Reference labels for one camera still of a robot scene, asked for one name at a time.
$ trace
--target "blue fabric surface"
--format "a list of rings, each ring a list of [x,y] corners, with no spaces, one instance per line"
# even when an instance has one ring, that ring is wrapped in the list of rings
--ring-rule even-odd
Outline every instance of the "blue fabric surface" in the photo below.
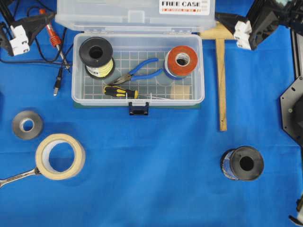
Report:
[[[44,1],[55,8],[55,2]],[[218,0],[217,11],[245,15],[252,0]],[[21,1],[17,18],[35,1]],[[54,25],[58,33],[63,28]],[[68,31],[65,50],[76,32]],[[38,36],[55,55],[46,31]],[[80,174],[64,181],[32,176],[0,190],[3,227],[286,227],[302,192],[300,148],[281,129],[279,97],[294,80],[289,30],[281,27],[255,52],[226,42],[228,131],[219,132],[213,41],[203,41],[205,100],[198,110],[151,109],[128,116],[124,107],[75,109],[71,75],[54,98],[56,67],[0,64],[0,178],[35,166],[39,143],[53,133],[78,139],[87,154]],[[6,60],[39,59],[30,53]],[[43,133],[21,141],[12,119],[32,109]],[[263,155],[263,175],[234,182],[221,155],[250,145]]]

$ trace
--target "white clamp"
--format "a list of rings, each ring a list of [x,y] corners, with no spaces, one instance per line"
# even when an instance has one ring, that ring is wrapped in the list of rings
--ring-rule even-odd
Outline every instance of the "white clamp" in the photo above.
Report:
[[[233,34],[233,37],[237,40],[237,46],[239,48],[251,50],[249,42],[251,32],[252,29],[250,21],[247,21],[246,23],[238,21],[235,26],[235,33]]]
[[[14,56],[29,52],[28,37],[22,25],[10,27],[14,39],[10,40],[10,45],[13,49]]]

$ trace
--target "label sticker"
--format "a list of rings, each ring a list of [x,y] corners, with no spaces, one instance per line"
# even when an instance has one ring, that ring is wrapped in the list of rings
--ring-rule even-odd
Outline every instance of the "label sticker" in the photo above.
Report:
[[[210,14],[210,0],[160,0],[159,13],[207,16]]]

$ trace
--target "plastic storage case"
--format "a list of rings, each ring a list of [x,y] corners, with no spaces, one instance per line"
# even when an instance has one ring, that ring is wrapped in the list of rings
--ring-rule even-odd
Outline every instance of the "plastic storage case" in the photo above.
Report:
[[[72,98],[91,106],[189,106],[203,101],[204,68],[199,32],[215,26],[215,0],[58,0],[56,22],[84,31],[74,38]],[[113,46],[116,69],[104,80],[87,75],[79,57],[81,44],[90,37],[103,37]],[[104,87],[127,74],[140,62],[157,57],[138,72],[146,74],[163,68],[166,54],[175,46],[187,45],[198,55],[196,69],[183,80],[169,79],[165,73],[149,80],[121,84],[138,90],[139,99],[114,98],[103,94]]]

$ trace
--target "yellow wire spool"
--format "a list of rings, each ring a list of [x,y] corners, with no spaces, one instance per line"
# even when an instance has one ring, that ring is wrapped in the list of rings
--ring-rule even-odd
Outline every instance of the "yellow wire spool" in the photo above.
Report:
[[[104,79],[115,69],[115,61],[112,58],[113,48],[104,38],[87,39],[81,45],[79,54],[86,72],[94,79]]]

